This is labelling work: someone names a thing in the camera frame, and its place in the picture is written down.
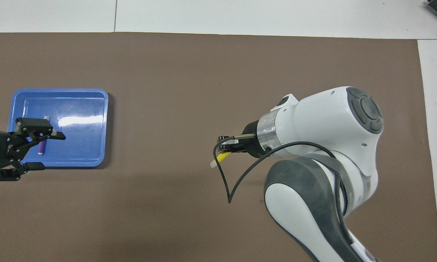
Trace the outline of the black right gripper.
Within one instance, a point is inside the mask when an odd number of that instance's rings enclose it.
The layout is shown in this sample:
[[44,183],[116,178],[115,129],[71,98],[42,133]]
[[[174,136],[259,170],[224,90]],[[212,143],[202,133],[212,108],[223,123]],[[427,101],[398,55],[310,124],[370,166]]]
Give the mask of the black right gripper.
[[[243,129],[242,134],[254,134],[255,136],[251,139],[240,139],[240,144],[221,144],[218,148],[219,153],[242,153],[247,152],[255,158],[260,158],[267,152],[261,147],[257,138],[257,127],[258,121],[253,121],[249,123]],[[219,136],[218,141],[220,143],[238,143],[239,140],[234,136]]]

